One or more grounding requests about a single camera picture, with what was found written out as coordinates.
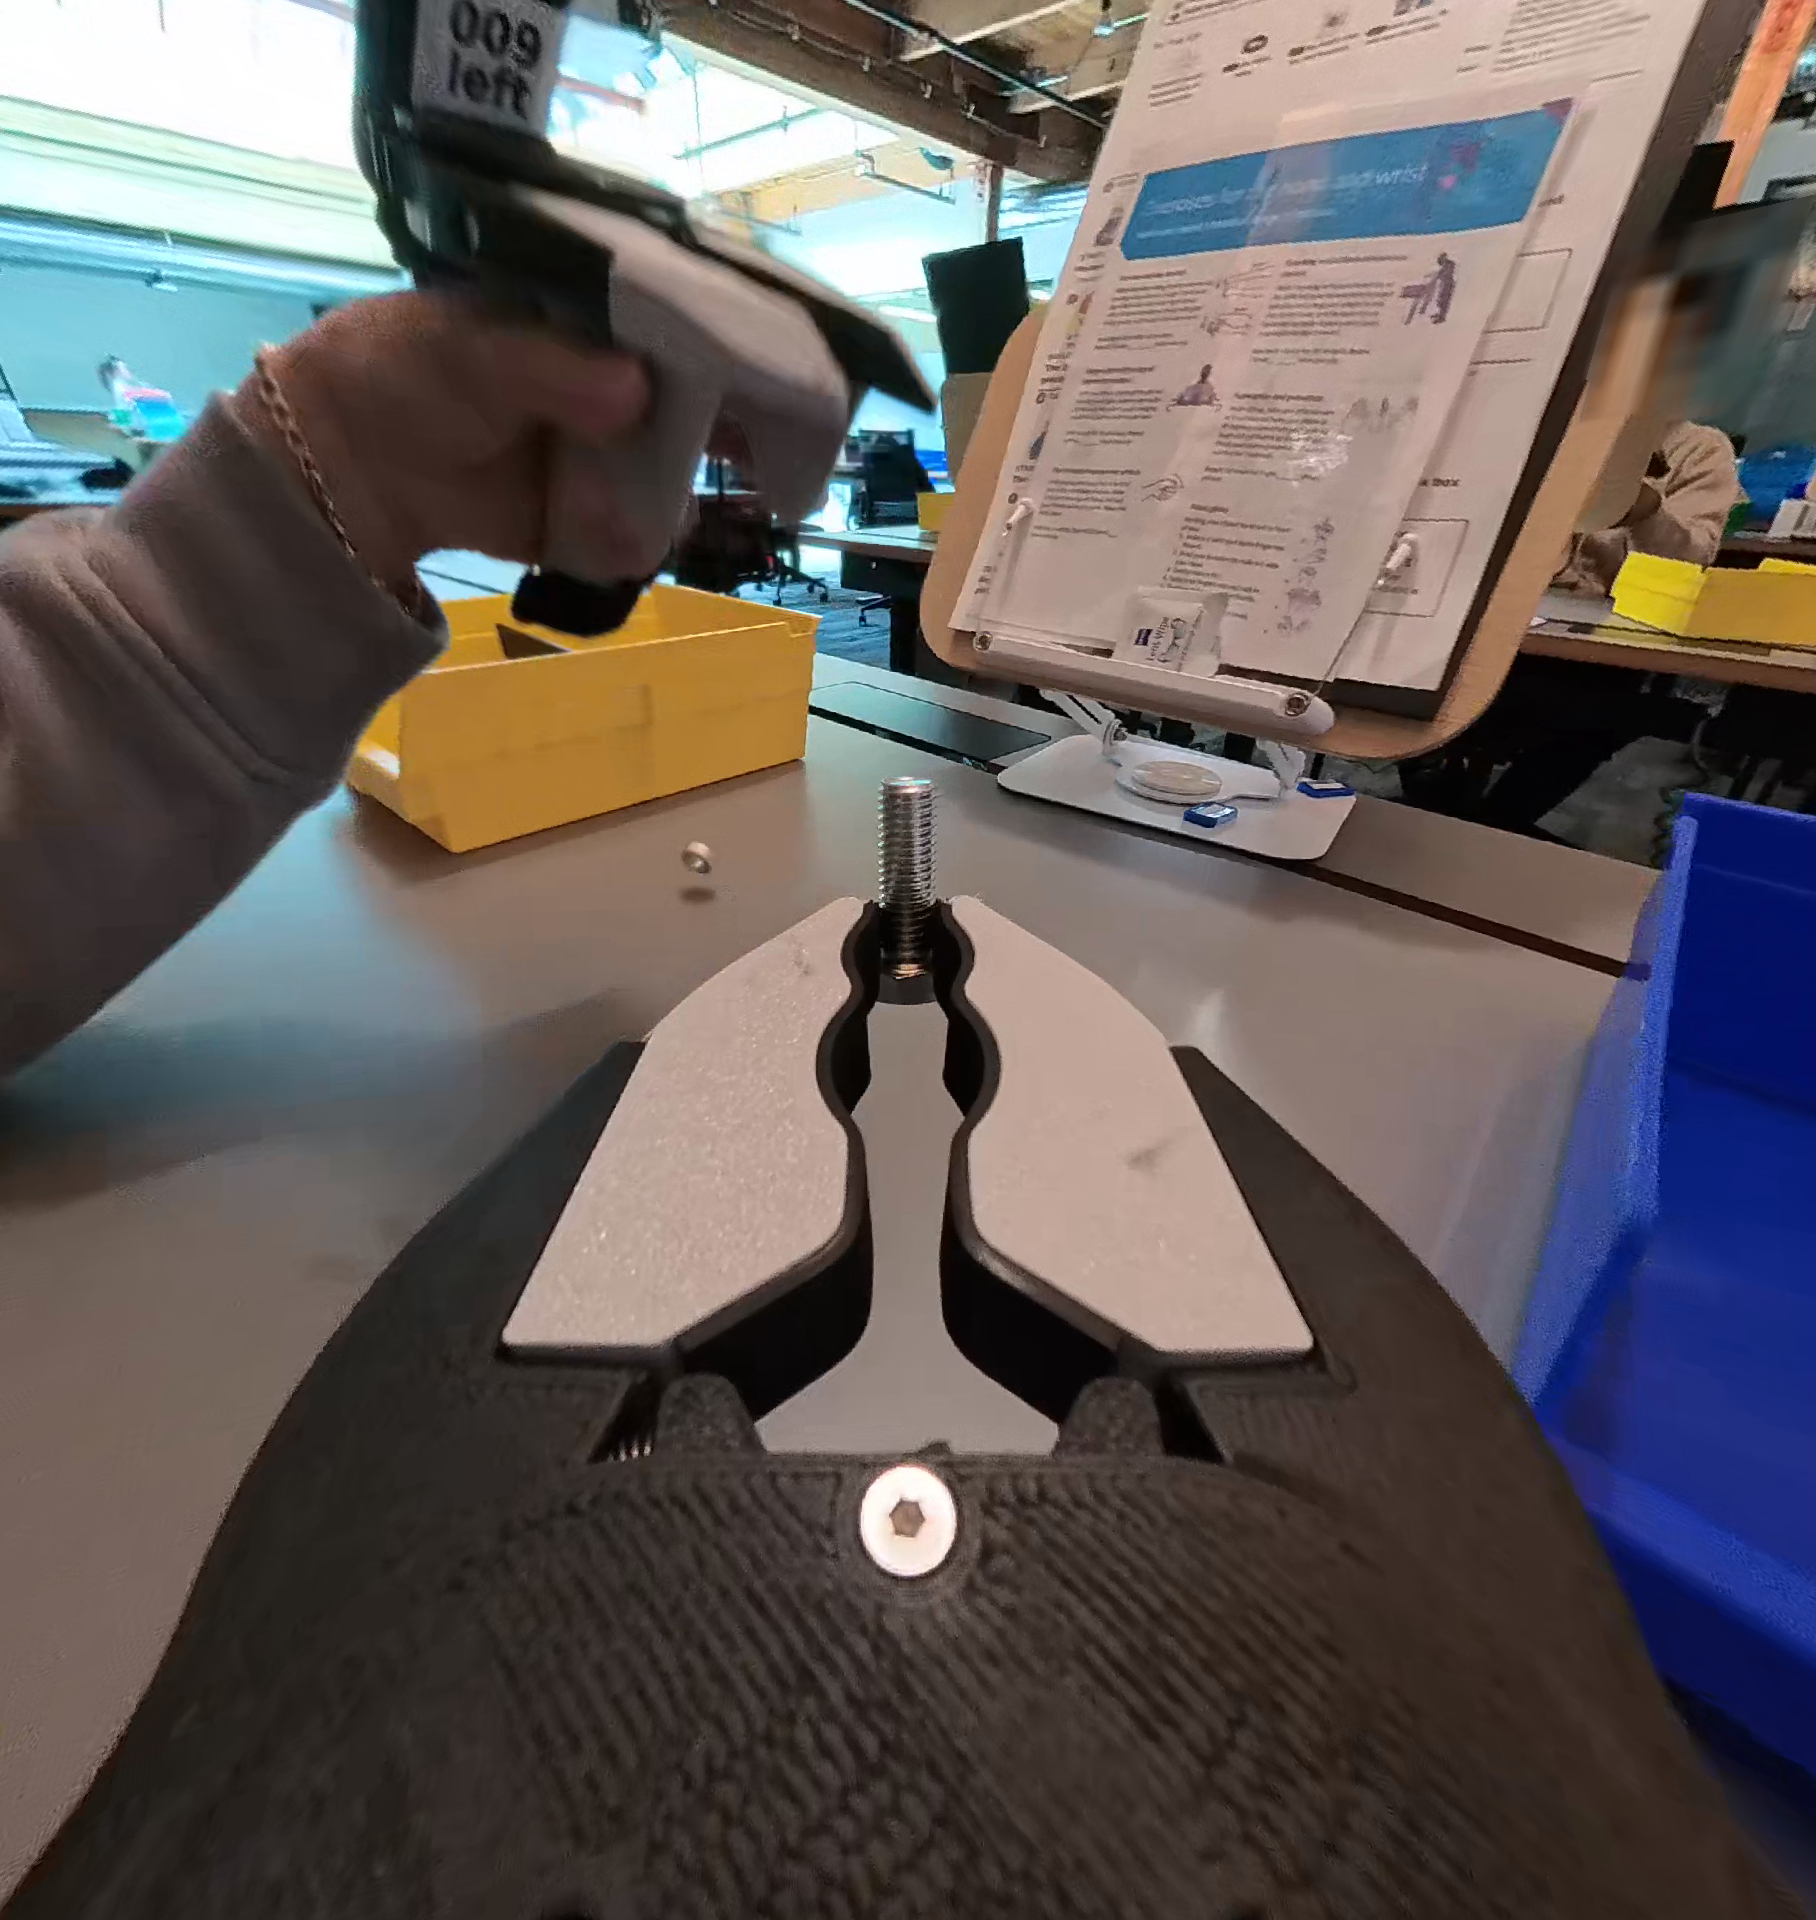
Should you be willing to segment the person's left hand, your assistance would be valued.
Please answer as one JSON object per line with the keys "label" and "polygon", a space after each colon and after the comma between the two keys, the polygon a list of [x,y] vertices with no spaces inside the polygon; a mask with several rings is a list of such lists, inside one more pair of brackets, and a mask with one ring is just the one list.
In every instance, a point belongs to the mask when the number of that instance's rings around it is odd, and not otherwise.
{"label": "person's left hand", "polygon": [[644,363],[460,294],[355,299],[262,347],[232,409],[394,599],[443,550],[539,563],[562,525],[553,456],[646,423]]}

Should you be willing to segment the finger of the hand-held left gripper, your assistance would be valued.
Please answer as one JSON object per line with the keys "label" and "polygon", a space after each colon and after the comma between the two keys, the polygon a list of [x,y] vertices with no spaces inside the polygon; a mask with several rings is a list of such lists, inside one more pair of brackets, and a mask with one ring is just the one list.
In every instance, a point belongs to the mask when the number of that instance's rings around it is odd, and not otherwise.
{"label": "finger of the hand-held left gripper", "polygon": [[657,422],[846,423],[871,393],[929,414],[935,388],[875,312],[780,259],[705,240],[680,204],[602,204],[612,343],[646,365]]}

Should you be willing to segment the person's left forearm grey sleeve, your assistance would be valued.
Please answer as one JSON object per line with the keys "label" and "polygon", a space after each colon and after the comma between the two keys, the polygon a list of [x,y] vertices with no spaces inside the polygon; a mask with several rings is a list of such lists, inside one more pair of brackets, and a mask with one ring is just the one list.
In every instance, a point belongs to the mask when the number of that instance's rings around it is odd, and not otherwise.
{"label": "person's left forearm grey sleeve", "polygon": [[196,929],[440,658],[229,397],[0,535],[0,1084]]}

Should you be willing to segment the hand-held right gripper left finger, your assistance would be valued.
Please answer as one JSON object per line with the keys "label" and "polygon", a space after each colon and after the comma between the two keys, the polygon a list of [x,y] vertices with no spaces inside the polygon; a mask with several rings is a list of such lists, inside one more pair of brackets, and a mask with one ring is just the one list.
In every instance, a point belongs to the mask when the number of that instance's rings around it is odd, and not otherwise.
{"label": "hand-held right gripper left finger", "polygon": [[508,1314],[526,1361],[824,1378],[871,1310],[874,903],[827,902],[639,1046]]}

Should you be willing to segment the yellow plastic bin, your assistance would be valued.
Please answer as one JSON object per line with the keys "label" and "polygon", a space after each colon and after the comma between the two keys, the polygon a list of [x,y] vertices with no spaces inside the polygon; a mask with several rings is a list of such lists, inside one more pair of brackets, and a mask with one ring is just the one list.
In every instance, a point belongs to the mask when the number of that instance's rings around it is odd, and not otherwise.
{"label": "yellow plastic bin", "polygon": [[1616,572],[1609,606],[1676,639],[1816,650],[1816,563],[1807,562],[1764,558],[1725,568],[1632,551]]}
{"label": "yellow plastic bin", "polygon": [[440,606],[441,653],[389,695],[343,784],[443,851],[479,851],[796,761],[819,620],[656,584],[608,635],[504,591]]}

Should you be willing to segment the silver threaded bolt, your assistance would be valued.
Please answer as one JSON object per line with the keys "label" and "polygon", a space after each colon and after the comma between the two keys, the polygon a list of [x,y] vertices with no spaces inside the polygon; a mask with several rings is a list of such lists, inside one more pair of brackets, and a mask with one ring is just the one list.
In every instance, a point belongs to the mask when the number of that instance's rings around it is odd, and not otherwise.
{"label": "silver threaded bolt", "polygon": [[875,793],[878,995],[926,1004],[937,993],[937,788],[892,776]]}

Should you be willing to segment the black office chair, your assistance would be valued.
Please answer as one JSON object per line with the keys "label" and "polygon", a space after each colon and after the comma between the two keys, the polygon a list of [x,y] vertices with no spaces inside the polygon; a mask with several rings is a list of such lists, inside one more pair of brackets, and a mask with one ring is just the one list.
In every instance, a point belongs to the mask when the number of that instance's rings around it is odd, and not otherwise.
{"label": "black office chair", "polygon": [[696,471],[664,574],[709,593],[759,589],[777,607],[790,588],[804,597],[830,597],[830,588],[799,568],[797,529],[780,522],[750,483],[738,482],[728,458],[711,450]]}
{"label": "black office chair", "polygon": [[858,428],[846,441],[851,467],[846,524],[855,532],[920,525],[920,499],[934,491],[913,434],[905,428]]}

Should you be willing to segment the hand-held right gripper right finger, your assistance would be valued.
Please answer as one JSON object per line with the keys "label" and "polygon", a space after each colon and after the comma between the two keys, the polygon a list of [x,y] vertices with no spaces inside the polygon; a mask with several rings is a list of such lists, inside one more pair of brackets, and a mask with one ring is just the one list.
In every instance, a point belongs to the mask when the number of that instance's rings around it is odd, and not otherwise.
{"label": "hand-held right gripper right finger", "polygon": [[1098,972],[956,896],[950,1222],[969,1263],[1137,1378],[1304,1361],[1313,1331],[1160,1028]]}

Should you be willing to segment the white document stand base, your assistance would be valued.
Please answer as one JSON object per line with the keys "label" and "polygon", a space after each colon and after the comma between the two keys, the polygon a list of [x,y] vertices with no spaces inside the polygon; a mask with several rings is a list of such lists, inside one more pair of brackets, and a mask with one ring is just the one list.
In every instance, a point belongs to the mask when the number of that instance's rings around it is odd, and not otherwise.
{"label": "white document stand base", "polygon": [[[1259,739],[1254,759],[1233,759],[1137,733],[1077,691],[1048,690],[1043,698],[1072,731],[1008,761],[996,776],[1003,793],[1290,863],[1322,860],[1357,806],[1357,795],[1299,795],[1298,781],[1310,778],[1299,748]],[[1235,804],[1235,822],[1220,830],[1184,826],[1184,808],[1210,802]]]}

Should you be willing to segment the blue plastic bin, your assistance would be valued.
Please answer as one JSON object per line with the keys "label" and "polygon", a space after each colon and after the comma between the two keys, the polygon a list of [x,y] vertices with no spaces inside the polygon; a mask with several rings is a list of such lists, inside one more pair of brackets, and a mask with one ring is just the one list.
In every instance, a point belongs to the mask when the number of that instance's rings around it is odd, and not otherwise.
{"label": "blue plastic bin", "polygon": [[1511,1378],[1664,1680],[1816,1792],[1816,818],[1687,793]]}

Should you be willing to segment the small white wipe packet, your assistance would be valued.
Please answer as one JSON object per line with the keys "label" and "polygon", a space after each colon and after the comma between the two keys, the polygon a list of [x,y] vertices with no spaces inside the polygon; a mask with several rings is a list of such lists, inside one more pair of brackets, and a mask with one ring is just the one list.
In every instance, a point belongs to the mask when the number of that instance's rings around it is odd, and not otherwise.
{"label": "small white wipe packet", "polygon": [[1222,666],[1222,589],[1135,588],[1117,621],[1110,660],[1188,678],[1214,678]]}

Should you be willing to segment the instruction sheet blue banner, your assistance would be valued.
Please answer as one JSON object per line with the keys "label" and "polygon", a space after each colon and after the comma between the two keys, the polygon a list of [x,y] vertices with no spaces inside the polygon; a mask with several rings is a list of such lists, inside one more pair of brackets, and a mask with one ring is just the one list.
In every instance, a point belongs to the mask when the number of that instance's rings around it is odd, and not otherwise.
{"label": "instruction sheet blue banner", "polygon": [[1576,125],[1576,79],[1133,99],[1046,322],[974,629],[1105,653],[1157,596],[1313,680],[1376,591]]}

